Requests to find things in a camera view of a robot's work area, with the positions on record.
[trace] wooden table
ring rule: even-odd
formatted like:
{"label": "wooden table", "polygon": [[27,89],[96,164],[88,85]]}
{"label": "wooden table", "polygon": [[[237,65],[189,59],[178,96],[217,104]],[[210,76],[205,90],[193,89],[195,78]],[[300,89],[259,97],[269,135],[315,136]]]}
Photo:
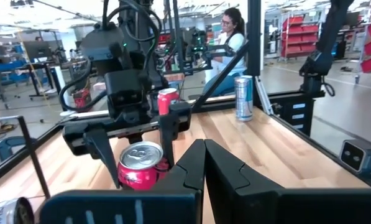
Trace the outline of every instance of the wooden table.
{"label": "wooden table", "polygon": [[[173,142],[178,160],[195,139],[213,139],[251,168],[286,188],[355,187],[368,185],[321,154],[293,132],[259,109],[248,123],[238,122],[233,110],[193,114],[189,131]],[[144,139],[159,142],[159,133],[145,133]],[[126,139],[111,139],[116,158],[128,145]],[[100,161],[75,157],[61,133],[37,151],[52,195],[71,189],[113,189],[111,177]],[[0,201],[30,197],[34,210],[44,198],[29,158],[0,179]],[[208,195],[204,200],[204,223],[214,223]]]}

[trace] energy drink can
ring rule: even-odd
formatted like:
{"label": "energy drink can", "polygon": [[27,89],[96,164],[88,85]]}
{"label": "energy drink can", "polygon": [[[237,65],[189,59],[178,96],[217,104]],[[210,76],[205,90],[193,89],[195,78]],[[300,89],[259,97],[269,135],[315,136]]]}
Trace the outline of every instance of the energy drink can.
{"label": "energy drink can", "polygon": [[236,118],[250,121],[253,118],[253,77],[235,77]]}
{"label": "energy drink can", "polygon": [[163,159],[163,149],[154,142],[142,141],[125,148],[117,165],[121,184],[134,190],[150,190],[159,179],[156,165]]}
{"label": "energy drink can", "polygon": [[0,223],[35,223],[32,206],[24,198],[0,203]]}

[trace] pillar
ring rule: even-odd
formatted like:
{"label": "pillar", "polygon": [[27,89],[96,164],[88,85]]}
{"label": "pillar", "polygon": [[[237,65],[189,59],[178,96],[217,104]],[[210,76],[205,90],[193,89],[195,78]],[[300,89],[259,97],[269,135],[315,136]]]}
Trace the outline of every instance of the pillar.
{"label": "pillar", "polygon": [[[245,0],[238,0],[240,13],[242,14],[243,19],[245,20],[245,24],[247,23],[247,11],[248,11],[248,1]],[[265,1],[261,1],[261,37],[260,37],[260,70],[264,69],[264,26],[265,26]]]}

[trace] silver can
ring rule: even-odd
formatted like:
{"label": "silver can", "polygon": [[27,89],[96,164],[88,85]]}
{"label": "silver can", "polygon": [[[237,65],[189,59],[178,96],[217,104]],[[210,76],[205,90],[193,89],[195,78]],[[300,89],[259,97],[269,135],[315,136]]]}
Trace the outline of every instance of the silver can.
{"label": "silver can", "polygon": [[0,202],[0,224],[5,223],[35,223],[32,206],[26,198]]}
{"label": "silver can", "polygon": [[253,118],[253,77],[235,77],[236,118],[250,121]]}
{"label": "silver can", "polygon": [[155,166],[162,158],[162,147],[154,142],[142,141],[126,147],[121,153],[119,162],[125,168],[143,170]]}

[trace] woman's glasses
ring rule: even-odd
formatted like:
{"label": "woman's glasses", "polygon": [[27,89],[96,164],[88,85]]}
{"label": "woman's glasses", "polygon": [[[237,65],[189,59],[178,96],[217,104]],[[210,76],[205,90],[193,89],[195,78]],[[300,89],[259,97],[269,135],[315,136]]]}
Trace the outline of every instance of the woman's glasses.
{"label": "woman's glasses", "polygon": [[228,26],[231,22],[228,22],[228,21],[225,21],[223,19],[221,19],[221,24],[224,25],[224,26]]}

